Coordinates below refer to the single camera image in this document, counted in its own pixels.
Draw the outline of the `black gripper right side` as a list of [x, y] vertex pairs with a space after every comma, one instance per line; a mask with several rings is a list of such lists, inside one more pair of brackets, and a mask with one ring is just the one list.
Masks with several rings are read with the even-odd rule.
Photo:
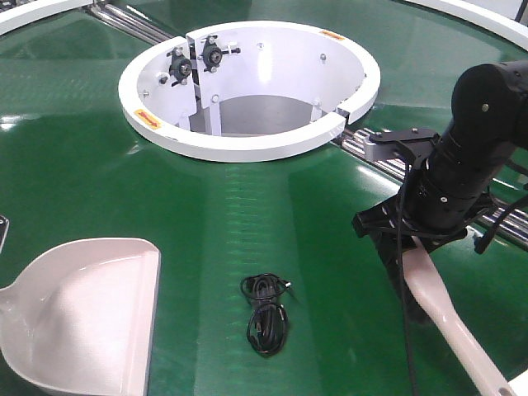
[[404, 250], [412, 248], [413, 237], [432, 252], [464, 238], [469, 224], [494, 210], [487, 192], [466, 200], [419, 183], [403, 186], [396, 195], [356, 213], [352, 226], [358, 237], [369, 236], [380, 254], [395, 254], [399, 244]]

